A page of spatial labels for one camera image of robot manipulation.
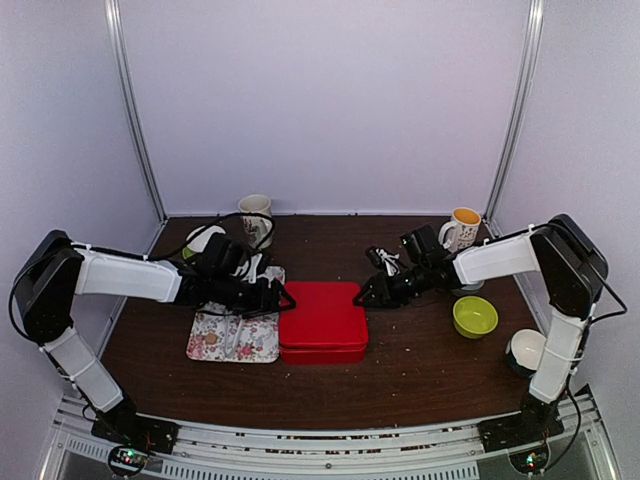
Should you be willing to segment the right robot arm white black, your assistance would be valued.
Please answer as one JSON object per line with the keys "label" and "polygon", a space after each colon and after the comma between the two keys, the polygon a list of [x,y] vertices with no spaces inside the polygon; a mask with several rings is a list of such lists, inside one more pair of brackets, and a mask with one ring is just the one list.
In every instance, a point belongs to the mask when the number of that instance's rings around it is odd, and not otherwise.
{"label": "right robot arm white black", "polygon": [[446,249],[429,224],[403,235],[401,244],[409,266],[383,248],[368,249],[376,272],[355,295],[355,306],[396,309],[433,289],[538,275],[548,305],[546,341],[512,423],[519,440],[535,440],[550,426],[552,411],[584,352],[584,338],[607,286],[604,255],[566,213],[457,252]]}

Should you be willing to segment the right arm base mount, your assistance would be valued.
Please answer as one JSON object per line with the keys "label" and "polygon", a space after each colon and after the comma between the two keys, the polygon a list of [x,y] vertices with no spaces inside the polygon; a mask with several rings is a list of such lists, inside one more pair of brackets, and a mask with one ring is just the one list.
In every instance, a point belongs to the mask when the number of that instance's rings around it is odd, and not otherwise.
{"label": "right arm base mount", "polygon": [[506,449],[517,472],[542,474],[551,465],[549,439],[564,432],[558,403],[525,393],[518,413],[481,421],[477,428],[484,452]]}

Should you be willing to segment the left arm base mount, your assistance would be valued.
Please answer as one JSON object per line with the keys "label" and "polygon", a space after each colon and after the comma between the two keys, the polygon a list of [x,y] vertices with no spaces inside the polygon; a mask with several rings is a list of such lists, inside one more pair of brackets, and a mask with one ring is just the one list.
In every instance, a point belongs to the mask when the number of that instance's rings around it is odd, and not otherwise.
{"label": "left arm base mount", "polygon": [[107,454],[107,466],[117,479],[131,479],[140,474],[151,457],[173,452],[179,425],[173,421],[140,415],[131,397],[123,398],[108,410],[99,409],[87,396],[86,408],[95,419],[91,434],[114,443]]}

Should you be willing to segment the metal tongs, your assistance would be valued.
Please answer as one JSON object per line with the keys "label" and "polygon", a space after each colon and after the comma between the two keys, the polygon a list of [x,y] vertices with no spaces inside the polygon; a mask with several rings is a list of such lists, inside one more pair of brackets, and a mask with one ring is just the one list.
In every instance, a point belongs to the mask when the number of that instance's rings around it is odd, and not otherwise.
{"label": "metal tongs", "polygon": [[244,320],[241,317],[238,317],[236,320],[229,319],[226,321],[223,345],[225,358],[230,358],[234,355],[234,351],[239,344],[243,328]]}

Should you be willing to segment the red box lid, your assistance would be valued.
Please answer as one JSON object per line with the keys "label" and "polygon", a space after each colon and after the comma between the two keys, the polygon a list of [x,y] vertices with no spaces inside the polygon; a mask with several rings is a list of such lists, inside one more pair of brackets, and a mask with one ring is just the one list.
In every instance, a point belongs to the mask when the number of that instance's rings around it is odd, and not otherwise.
{"label": "red box lid", "polygon": [[360,291],[356,283],[291,281],[285,288],[296,306],[280,315],[282,347],[287,350],[342,350],[367,345],[366,313],[363,307],[353,303]]}

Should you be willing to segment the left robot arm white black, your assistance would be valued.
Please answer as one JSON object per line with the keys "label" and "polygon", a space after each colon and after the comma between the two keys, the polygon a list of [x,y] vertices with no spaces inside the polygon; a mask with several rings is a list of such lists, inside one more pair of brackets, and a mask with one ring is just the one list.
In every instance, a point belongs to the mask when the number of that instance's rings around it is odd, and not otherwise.
{"label": "left robot arm white black", "polygon": [[98,330],[123,299],[145,299],[201,310],[215,303],[227,313],[254,318],[295,308],[282,281],[266,275],[268,260],[221,232],[188,256],[142,256],[47,233],[16,275],[11,320],[36,344],[123,444],[144,433],[136,406],[103,366],[84,334]]}

